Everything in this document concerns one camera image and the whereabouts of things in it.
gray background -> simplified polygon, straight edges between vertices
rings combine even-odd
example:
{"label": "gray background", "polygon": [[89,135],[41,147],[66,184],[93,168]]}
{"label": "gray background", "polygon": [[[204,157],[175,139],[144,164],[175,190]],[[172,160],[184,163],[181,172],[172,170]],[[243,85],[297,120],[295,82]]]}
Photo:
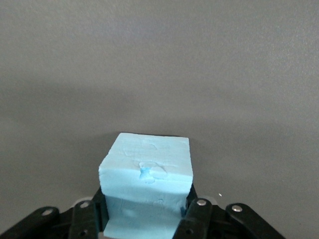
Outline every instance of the gray background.
{"label": "gray background", "polygon": [[0,232],[93,195],[128,131],[189,137],[200,195],[318,238],[317,0],[2,0],[0,100]]}

screw head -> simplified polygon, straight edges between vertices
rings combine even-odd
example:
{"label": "screw head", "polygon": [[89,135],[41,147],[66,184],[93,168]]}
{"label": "screw head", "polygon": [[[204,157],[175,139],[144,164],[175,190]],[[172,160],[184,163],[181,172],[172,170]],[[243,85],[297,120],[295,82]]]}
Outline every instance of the screw head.
{"label": "screw head", "polygon": [[50,209],[45,210],[41,215],[42,216],[47,216],[47,215],[50,215],[52,212],[53,212],[53,209],[50,208]]}
{"label": "screw head", "polygon": [[243,211],[243,209],[242,209],[240,206],[238,206],[238,205],[232,206],[231,209],[232,209],[233,211],[235,211],[235,212],[238,212],[238,213],[241,212],[241,211]]}
{"label": "screw head", "polygon": [[203,200],[203,199],[199,199],[199,200],[197,201],[197,204],[200,205],[200,206],[205,206],[205,205],[206,205],[206,201]]}
{"label": "screw head", "polygon": [[85,201],[80,205],[80,208],[86,208],[89,204],[90,203],[88,201]]}

metal bolt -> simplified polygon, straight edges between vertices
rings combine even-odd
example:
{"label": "metal bolt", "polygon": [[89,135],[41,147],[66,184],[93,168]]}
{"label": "metal bolt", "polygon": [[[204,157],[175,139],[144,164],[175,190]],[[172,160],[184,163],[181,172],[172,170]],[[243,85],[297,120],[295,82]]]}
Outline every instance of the metal bolt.
{"label": "metal bolt", "polygon": [[205,205],[206,205],[206,201],[203,200],[203,199],[199,199],[199,200],[197,201],[197,204],[200,205],[200,206],[205,206]]}
{"label": "metal bolt", "polygon": [[232,209],[233,211],[235,211],[235,212],[238,212],[238,213],[241,212],[241,211],[243,211],[243,209],[242,209],[240,206],[238,206],[238,205],[232,206],[231,209]]}
{"label": "metal bolt", "polygon": [[86,208],[90,203],[89,202],[84,202],[80,205],[80,208]]}
{"label": "metal bolt", "polygon": [[47,210],[45,210],[45,211],[42,213],[42,216],[47,216],[47,215],[51,214],[52,212],[53,212],[53,209],[52,209],[52,208],[47,209]]}

foam block front face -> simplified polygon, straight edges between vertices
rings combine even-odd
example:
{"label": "foam block front face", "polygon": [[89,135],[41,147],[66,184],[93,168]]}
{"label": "foam block front face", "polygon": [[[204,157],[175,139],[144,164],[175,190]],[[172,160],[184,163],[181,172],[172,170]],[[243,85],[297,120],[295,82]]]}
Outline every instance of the foam block front face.
{"label": "foam block front face", "polygon": [[193,172],[184,137],[121,133],[99,167],[116,239],[170,239],[185,210]]}

blue foam block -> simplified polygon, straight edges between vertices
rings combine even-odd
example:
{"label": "blue foam block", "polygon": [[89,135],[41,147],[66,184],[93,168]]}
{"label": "blue foam block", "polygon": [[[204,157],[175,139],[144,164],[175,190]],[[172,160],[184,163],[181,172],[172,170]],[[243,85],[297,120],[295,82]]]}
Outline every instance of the blue foam block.
{"label": "blue foam block", "polygon": [[116,239],[170,239],[185,210],[193,172],[184,137],[121,133],[99,167]]}

